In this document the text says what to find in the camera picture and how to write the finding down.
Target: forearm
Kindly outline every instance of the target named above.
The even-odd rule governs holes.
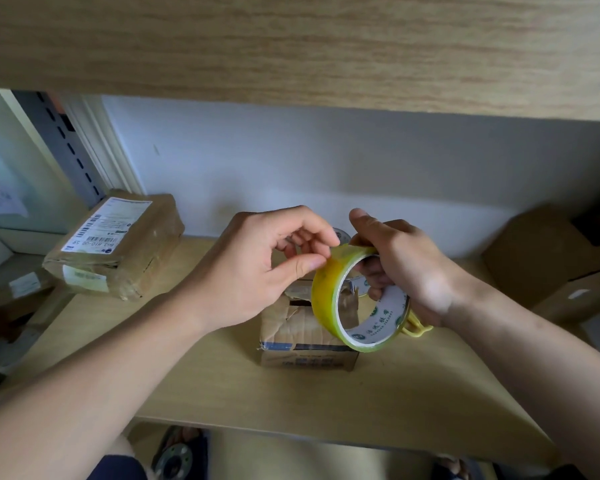
[[[589,478],[600,478],[600,353],[472,277],[445,324]]]
[[[84,480],[200,338],[176,307],[155,298],[1,403],[0,478]]]

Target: brown package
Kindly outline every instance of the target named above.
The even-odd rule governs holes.
[[[600,313],[600,246],[551,205],[510,220],[482,257],[501,291],[551,322]]]
[[[260,364],[264,367],[310,367],[352,371],[358,352],[330,334],[313,316],[310,295],[311,280],[298,280],[287,289],[292,297],[282,295],[261,314]],[[343,321],[358,323],[358,299],[341,295]]]
[[[56,285],[56,279],[42,268],[42,260],[34,254],[14,254],[0,265],[0,306]]]
[[[137,299],[175,249],[184,225],[172,195],[113,191],[45,257],[76,291]]]

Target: yellow adhesive tape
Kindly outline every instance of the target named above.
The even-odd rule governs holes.
[[[400,330],[419,337],[431,327],[423,326],[409,309],[409,297],[398,286],[387,286],[382,298],[369,317],[356,327],[344,329],[338,314],[338,295],[353,266],[369,256],[376,256],[375,248],[343,244],[331,249],[331,258],[316,271],[311,288],[313,314],[332,335],[353,350],[373,352],[383,347]],[[359,294],[368,291],[368,284],[360,277],[352,281]]]

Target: torn cardboard box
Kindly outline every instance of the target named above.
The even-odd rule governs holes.
[[[358,352],[330,334],[313,316],[311,280],[298,280],[262,312],[261,365],[311,367],[352,371]],[[340,317],[347,328],[358,324],[358,297],[348,290],[340,296]]]
[[[172,195],[113,191],[49,252],[44,267],[76,292],[140,298],[183,231]]]
[[[42,256],[14,254],[0,265],[0,306],[56,285],[56,279],[42,268],[42,261]]]
[[[482,258],[501,291],[551,322],[600,312],[600,246],[551,205],[510,220]]]

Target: person's right arm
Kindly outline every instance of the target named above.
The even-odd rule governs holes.
[[[370,296],[400,286],[423,322],[460,335],[565,457],[600,479],[600,353],[462,270],[420,229],[360,209],[350,218],[352,244],[380,256],[359,266]]]

